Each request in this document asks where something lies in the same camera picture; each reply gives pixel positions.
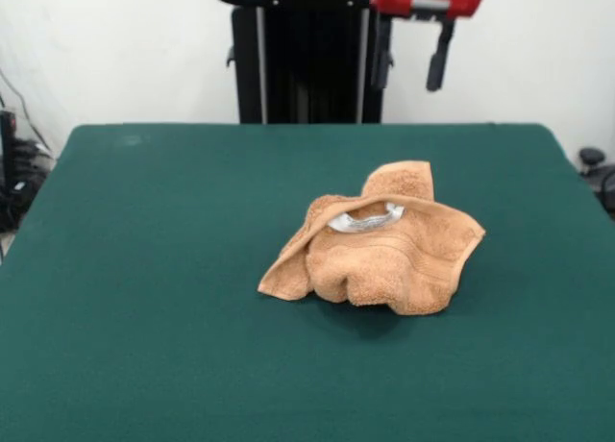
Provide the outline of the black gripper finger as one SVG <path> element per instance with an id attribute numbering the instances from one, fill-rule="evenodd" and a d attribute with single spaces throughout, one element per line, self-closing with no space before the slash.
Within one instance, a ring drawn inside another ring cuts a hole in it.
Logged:
<path id="1" fill-rule="evenodd" d="M 446 19 L 441 22 L 441 31 L 435 52 L 430 58 L 430 67 L 426 83 L 427 91 L 438 91 L 443 86 L 450 43 L 455 32 L 455 22 Z"/>
<path id="2" fill-rule="evenodd" d="M 388 71 L 392 63 L 390 40 L 392 18 L 378 13 L 374 26 L 374 58 L 372 70 L 372 87 L 374 90 L 384 90 L 387 86 Z"/>

